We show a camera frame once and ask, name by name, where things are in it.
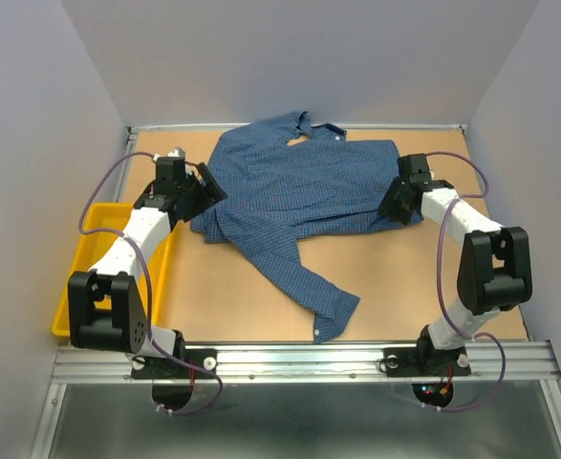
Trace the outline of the blue checked long sleeve shirt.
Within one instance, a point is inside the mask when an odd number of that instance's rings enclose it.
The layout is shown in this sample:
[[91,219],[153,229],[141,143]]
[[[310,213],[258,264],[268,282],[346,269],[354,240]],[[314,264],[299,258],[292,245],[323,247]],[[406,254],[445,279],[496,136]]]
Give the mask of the blue checked long sleeve shirt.
[[276,288],[313,312],[313,339],[346,329],[359,297],[306,268],[298,242],[317,235],[400,230],[378,211],[398,177],[391,140],[349,141],[308,112],[222,134],[207,167],[226,198],[190,224],[207,244],[233,245]]

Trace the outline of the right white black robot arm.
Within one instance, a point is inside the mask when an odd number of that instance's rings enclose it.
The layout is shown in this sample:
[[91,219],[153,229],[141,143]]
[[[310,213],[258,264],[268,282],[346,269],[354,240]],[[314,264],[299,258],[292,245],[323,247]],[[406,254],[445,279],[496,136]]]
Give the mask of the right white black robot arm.
[[438,254],[443,253],[445,237],[460,246],[457,297],[441,306],[441,317],[422,329],[414,346],[385,355],[379,367],[392,378],[435,377],[447,369],[469,374],[465,345],[488,321],[532,296],[527,232],[489,219],[470,205],[472,195],[434,178],[429,157],[422,153],[399,158],[399,175],[378,211],[403,225],[414,216],[439,224]]

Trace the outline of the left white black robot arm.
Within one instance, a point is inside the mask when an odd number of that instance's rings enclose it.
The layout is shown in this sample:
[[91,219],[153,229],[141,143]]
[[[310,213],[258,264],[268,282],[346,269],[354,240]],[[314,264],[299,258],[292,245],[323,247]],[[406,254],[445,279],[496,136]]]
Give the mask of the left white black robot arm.
[[187,223],[225,200],[206,164],[187,160],[176,147],[149,154],[155,177],[130,211],[123,229],[78,228],[83,236],[111,234],[115,241],[86,271],[67,283],[70,342],[81,349],[152,357],[167,377],[180,375],[186,362],[181,332],[154,325],[153,283],[148,263],[181,222]]

